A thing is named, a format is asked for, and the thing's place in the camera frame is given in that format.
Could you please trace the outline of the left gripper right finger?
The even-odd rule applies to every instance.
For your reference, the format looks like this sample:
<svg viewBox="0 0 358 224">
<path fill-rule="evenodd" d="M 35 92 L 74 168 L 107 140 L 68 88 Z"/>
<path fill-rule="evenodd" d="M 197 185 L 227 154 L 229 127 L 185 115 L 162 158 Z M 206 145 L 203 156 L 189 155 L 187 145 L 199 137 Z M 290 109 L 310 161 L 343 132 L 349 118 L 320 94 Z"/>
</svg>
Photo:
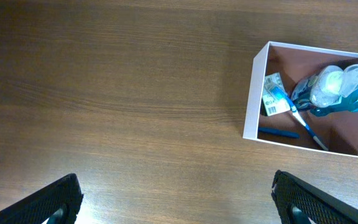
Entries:
<svg viewBox="0 0 358 224">
<path fill-rule="evenodd" d="M 277 170 L 272 198 L 282 223 L 358 224 L 358 209 L 296 176 Z"/>
</svg>

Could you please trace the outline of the blue disposable razor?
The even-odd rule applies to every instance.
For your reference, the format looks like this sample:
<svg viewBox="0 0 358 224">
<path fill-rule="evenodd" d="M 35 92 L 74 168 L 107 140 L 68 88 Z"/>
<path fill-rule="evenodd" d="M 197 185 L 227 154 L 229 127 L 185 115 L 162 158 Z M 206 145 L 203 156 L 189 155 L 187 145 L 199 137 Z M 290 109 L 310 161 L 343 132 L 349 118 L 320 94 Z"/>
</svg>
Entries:
<svg viewBox="0 0 358 224">
<path fill-rule="evenodd" d="M 299 139 L 300 135 L 298 133 L 294 133 L 291 131 L 284 131 L 280 129 L 274 129 L 274 128 L 264 128 L 259 127 L 258 132 L 265 133 L 265 134 L 272 134 L 275 136 L 282 136 L 286 138 L 292 138 L 292 139 Z"/>
</svg>

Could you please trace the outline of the green white soap box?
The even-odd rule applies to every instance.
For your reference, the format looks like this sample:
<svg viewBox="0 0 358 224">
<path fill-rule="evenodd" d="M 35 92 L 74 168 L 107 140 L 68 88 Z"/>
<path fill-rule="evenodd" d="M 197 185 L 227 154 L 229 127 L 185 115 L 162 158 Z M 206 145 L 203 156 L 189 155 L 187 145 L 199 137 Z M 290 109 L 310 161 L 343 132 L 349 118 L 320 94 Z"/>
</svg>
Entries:
<svg viewBox="0 0 358 224">
<path fill-rule="evenodd" d="M 273 84 L 278 85 L 283 91 L 285 90 L 279 73 L 265 76 L 261 104 L 261 114 L 263 116 L 273 116 L 290 111 L 290 106 L 285 100 L 278 101 L 269 91 L 267 91 L 267 87 L 270 87 Z"/>
</svg>

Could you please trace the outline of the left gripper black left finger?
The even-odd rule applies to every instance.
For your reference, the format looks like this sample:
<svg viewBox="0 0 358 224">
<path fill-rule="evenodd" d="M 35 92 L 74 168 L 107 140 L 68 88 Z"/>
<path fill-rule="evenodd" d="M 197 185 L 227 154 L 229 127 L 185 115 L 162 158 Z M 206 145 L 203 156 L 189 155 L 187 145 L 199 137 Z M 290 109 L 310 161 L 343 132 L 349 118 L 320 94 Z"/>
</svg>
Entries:
<svg viewBox="0 0 358 224">
<path fill-rule="evenodd" d="M 76 174 L 67 174 L 0 211 L 0 223 L 76 222 L 83 194 Z"/>
</svg>

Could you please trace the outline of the blue white toothbrush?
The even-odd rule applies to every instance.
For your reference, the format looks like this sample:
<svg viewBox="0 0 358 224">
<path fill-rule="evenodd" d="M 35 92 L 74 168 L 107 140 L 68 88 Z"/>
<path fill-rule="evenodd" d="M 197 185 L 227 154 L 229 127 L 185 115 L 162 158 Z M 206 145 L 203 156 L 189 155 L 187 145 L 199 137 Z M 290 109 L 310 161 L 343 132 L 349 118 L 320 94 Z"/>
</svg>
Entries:
<svg viewBox="0 0 358 224">
<path fill-rule="evenodd" d="M 276 84 L 271 84 L 265 87 L 266 91 L 272 95 L 272 97 L 277 101 L 286 102 L 289 107 L 292 115 L 295 119 L 306 129 L 308 134 L 312 137 L 313 141 L 324 151 L 329 151 L 328 147 L 326 147 L 323 142 L 317 137 L 315 132 L 310 128 L 307 122 L 301 117 L 298 112 L 294 102 L 288 97 L 288 95 Z"/>
</svg>

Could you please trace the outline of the white cardboard box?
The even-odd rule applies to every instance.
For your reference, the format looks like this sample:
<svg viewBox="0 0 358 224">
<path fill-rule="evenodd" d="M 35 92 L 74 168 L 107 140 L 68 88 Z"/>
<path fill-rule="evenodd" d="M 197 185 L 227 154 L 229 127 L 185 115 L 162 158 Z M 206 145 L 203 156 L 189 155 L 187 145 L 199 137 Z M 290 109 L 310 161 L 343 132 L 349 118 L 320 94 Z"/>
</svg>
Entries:
<svg viewBox="0 0 358 224">
<path fill-rule="evenodd" d="M 264 78 L 278 72 L 285 91 L 291 93 L 300 80 L 312 76 L 328 65 L 346 68 L 356 63 L 358 63 L 358 53 L 355 52 L 267 42 L 253 60 L 242 137 L 278 146 L 322 152 L 290 112 L 273 116 L 261 114 Z M 316 117 L 304 111 L 300 115 L 328 147 L 329 154 L 358 157 L 358 112 L 342 111 L 325 117 Z M 292 139 L 261 133 L 258 132 L 259 127 L 291 131 L 298 133 L 300 138 Z"/>
</svg>

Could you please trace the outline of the clear pump soap bottle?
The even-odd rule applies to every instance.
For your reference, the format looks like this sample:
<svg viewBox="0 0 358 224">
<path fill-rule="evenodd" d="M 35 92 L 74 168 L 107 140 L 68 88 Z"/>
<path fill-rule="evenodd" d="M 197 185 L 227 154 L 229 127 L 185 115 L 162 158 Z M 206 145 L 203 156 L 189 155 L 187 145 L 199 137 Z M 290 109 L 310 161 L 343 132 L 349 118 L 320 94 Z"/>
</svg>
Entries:
<svg viewBox="0 0 358 224">
<path fill-rule="evenodd" d="M 292 92 L 291 100 L 300 111 L 337 105 L 358 90 L 358 64 L 345 69 L 329 65 L 301 80 Z"/>
</svg>

